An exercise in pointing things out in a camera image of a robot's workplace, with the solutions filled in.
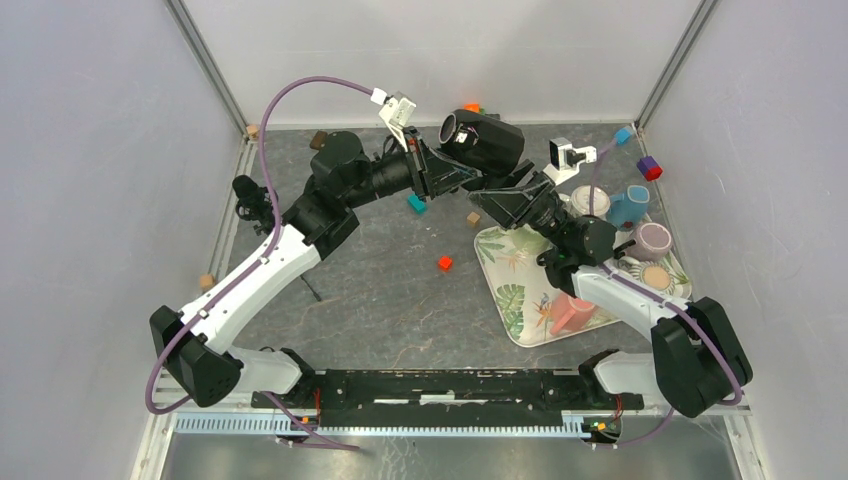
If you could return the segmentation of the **black octagonal mug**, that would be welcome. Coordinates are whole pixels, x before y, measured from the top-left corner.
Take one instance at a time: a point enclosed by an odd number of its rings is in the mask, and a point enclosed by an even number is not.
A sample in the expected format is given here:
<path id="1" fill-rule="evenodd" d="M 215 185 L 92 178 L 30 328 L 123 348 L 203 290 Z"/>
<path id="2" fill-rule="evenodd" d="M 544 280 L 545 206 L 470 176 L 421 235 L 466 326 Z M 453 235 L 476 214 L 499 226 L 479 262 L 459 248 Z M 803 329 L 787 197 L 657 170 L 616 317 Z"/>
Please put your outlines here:
<path id="1" fill-rule="evenodd" d="M 525 146 L 519 128 L 464 109 L 455 110 L 444 119 L 438 137 L 443 153 L 494 176 L 511 173 Z"/>

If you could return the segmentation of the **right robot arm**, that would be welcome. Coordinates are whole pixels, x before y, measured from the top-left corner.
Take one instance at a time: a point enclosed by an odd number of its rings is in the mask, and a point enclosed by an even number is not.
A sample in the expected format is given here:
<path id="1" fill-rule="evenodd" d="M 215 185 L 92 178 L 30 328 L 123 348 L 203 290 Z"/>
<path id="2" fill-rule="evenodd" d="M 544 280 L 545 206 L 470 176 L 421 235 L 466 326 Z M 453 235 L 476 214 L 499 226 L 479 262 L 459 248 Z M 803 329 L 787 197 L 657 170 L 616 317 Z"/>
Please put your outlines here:
<path id="1" fill-rule="evenodd" d="M 586 361 L 577 382 L 585 405 L 602 408 L 617 394 L 659 396 L 695 418 L 742 401 L 753 370 L 719 302 L 673 297 L 618 273 L 615 227 L 569 213 L 541 172 L 520 186 L 472 191 L 469 199 L 500 227 L 528 226 L 550 242 L 536 262 L 552 287 L 613 314 L 649 341 L 648 354 L 608 351 Z"/>

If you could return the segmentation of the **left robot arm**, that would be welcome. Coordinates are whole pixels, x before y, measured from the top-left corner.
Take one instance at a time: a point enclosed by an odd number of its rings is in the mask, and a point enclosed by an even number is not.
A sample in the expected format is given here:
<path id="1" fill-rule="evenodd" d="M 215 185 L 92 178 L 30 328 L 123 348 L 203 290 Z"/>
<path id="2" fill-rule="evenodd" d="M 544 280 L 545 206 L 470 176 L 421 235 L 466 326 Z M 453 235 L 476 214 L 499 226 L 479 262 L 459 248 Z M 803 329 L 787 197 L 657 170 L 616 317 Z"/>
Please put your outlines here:
<path id="1" fill-rule="evenodd" d="M 272 187 L 261 189 L 247 176 L 234 180 L 249 219 L 269 236 L 200 298 L 178 311 L 162 306 L 151 316 L 158 358 L 146 391 L 150 412 L 187 402 L 206 408 L 237 391 L 273 392 L 290 407 L 306 405 L 314 381 L 304 365 L 290 353 L 234 347 L 244 327 L 351 235 L 359 225 L 355 208 L 406 189 L 435 198 L 510 171 L 497 165 L 475 129 L 444 131 L 439 146 L 430 147 L 412 127 L 377 159 L 365 154 L 354 133 L 330 133 L 310 167 L 303 193 L 285 213 Z"/>

